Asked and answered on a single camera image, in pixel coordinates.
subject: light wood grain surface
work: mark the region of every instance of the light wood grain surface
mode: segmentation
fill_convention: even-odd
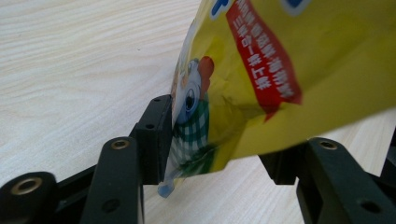
[[[199,3],[1,1],[0,185],[35,171],[63,180],[127,135],[170,91]],[[395,125],[393,109],[323,135],[378,175]],[[156,190],[145,187],[147,223],[302,223],[295,187],[275,186],[257,157],[188,178],[168,199]]]

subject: red banner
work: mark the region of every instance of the red banner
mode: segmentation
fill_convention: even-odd
[[[300,104],[302,93],[289,55],[250,1],[235,1],[226,16],[265,120],[282,102]]]

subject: wooden table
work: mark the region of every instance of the wooden table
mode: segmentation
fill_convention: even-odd
[[[127,135],[149,100],[170,91],[200,1],[0,2],[0,185],[34,171],[63,180]],[[362,167],[382,169],[396,110],[325,136]],[[302,223],[295,187],[257,157],[188,178],[168,198],[145,187],[147,223]]]

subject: snack bag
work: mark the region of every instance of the snack bag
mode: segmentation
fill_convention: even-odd
[[[174,77],[162,196],[396,105],[396,3],[203,1]]]

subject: white cartoon face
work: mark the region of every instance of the white cartoon face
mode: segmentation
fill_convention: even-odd
[[[184,89],[180,90],[176,98],[176,107],[181,105],[176,123],[182,124],[188,121],[199,104],[201,94],[201,76],[198,72],[198,60],[192,60],[188,65],[188,82]]]

